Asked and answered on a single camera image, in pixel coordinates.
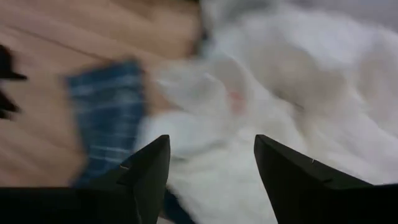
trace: blue plaid skirt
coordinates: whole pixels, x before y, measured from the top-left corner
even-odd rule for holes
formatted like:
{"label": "blue plaid skirt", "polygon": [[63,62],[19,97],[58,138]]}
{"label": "blue plaid skirt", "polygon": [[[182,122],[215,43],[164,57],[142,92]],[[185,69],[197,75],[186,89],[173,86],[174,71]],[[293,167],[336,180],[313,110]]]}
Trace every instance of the blue plaid skirt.
{"label": "blue plaid skirt", "polygon": [[142,71],[134,60],[67,78],[88,161],[79,186],[120,165],[133,152],[144,117]]}

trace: white cloth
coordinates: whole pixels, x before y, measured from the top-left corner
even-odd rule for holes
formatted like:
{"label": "white cloth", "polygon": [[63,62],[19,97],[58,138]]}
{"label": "white cloth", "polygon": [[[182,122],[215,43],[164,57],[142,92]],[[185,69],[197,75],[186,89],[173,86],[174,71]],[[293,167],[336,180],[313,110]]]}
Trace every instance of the white cloth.
{"label": "white cloth", "polygon": [[372,184],[398,182],[398,36],[348,17],[281,6],[214,33],[206,58],[155,77],[171,111],[169,185],[198,224],[276,223],[256,134]]}

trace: wooden floor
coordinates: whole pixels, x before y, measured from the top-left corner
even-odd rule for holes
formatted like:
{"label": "wooden floor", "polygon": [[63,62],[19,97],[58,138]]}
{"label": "wooden floor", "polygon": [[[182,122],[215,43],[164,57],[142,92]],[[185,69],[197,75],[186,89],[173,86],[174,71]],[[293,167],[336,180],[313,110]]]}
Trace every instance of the wooden floor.
{"label": "wooden floor", "polygon": [[150,113],[166,108],[149,74],[190,54],[197,13],[183,0],[0,0],[0,44],[30,78],[2,84],[23,114],[0,121],[0,186],[67,185],[82,165],[65,75],[133,55],[148,71]]}

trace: white blanket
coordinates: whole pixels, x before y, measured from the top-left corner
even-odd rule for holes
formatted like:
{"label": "white blanket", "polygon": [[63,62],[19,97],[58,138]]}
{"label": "white blanket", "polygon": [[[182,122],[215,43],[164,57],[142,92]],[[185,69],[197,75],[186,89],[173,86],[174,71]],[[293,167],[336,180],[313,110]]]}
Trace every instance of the white blanket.
{"label": "white blanket", "polygon": [[282,6],[217,30],[203,60],[155,80],[171,111],[169,185],[198,224],[276,223],[256,134],[372,184],[398,182],[398,36],[348,17]]}

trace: black object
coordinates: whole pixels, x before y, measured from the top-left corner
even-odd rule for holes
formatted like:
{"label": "black object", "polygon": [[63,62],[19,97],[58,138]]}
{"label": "black object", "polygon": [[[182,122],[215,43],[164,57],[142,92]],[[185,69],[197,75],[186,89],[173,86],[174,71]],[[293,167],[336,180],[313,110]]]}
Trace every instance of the black object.
{"label": "black object", "polygon": [[169,162],[169,136],[161,136],[82,189],[0,189],[1,218],[13,222],[156,224]]}
{"label": "black object", "polygon": [[177,196],[169,189],[166,189],[164,195],[164,213],[175,224],[195,224],[192,217],[179,204]]}
{"label": "black object", "polygon": [[[12,81],[27,80],[25,75],[12,71],[13,57],[10,51],[0,45],[0,79]],[[18,107],[0,90],[0,119],[9,118],[6,111],[18,112]]]}
{"label": "black object", "polygon": [[374,186],[263,135],[254,145],[279,223],[381,223],[397,219],[398,185]]}

